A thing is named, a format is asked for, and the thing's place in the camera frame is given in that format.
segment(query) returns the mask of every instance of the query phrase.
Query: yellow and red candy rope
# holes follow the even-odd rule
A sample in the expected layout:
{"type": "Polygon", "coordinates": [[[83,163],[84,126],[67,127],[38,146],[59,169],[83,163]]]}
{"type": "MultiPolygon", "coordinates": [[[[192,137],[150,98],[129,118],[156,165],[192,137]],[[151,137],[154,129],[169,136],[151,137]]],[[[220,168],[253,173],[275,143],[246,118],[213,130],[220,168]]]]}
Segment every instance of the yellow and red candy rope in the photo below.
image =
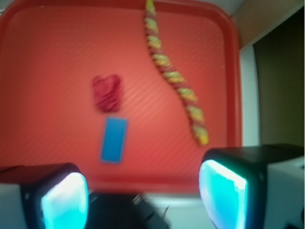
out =
{"type": "Polygon", "coordinates": [[[164,79],[170,83],[179,94],[191,122],[191,129],[194,137],[200,145],[209,142],[208,133],[204,127],[203,112],[199,108],[198,98],[190,88],[187,81],[173,67],[169,58],[162,51],[161,41],[159,39],[159,30],[156,21],[156,9],[153,0],[146,1],[145,29],[147,33],[148,47],[151,51],[151,57],[158,67],[164,79]]]}

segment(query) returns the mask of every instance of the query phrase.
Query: orange tray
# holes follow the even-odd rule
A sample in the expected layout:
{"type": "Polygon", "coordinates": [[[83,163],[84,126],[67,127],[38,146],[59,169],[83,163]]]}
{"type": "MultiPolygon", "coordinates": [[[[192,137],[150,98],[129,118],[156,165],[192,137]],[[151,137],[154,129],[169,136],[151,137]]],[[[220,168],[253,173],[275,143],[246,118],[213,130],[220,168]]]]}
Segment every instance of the orange tray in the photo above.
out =
{"type": "Polygon", "coordinates": [[[75,163],[105,192],[197,193],[211,147],[241,145],[239,50],[231,19],[190,0],[155,2],[163,50],[189,81],[210,143],[146,44],[144,0],[18,0],[0,17],[0,166],[75,163]],[[122,107],[103,114],[92,79],[117,73],[122,107]],[[128,119],[122,162],[100,161],[105,119],[128,119]]]}

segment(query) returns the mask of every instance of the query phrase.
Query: cyan light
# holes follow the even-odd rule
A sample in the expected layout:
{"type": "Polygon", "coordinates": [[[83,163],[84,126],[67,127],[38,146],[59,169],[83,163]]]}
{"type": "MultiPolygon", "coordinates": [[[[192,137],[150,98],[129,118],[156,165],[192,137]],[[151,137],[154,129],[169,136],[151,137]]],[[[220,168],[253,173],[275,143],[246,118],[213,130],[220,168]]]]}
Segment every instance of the cyan light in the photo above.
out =
{"type": "Polygon", "coordinates": [[[245,178],[214,160],[206,160],[199,171],[199,189],[217,228],[245,228],[248,190],[245,178]]]}
{"type": "Polygon", "coordinates": [[[41,199],[46,229],[83,229],[88,214],[88,187],[80,173],[70,173],[41,199]]]}

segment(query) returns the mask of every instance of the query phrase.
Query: red cloth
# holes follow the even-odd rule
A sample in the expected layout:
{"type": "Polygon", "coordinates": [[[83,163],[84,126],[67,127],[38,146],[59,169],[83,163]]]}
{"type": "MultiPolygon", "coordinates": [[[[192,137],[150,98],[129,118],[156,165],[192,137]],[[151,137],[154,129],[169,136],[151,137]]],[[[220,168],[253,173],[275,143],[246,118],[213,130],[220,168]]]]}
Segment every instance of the red cloth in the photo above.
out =
{"type": "Polygon", "coordinates": [[[113,112],[120,109],[122,97],[121,78],[112,74],[105,78],[100,75],[93,79],[94,103],[104,112],[113,112]]]}

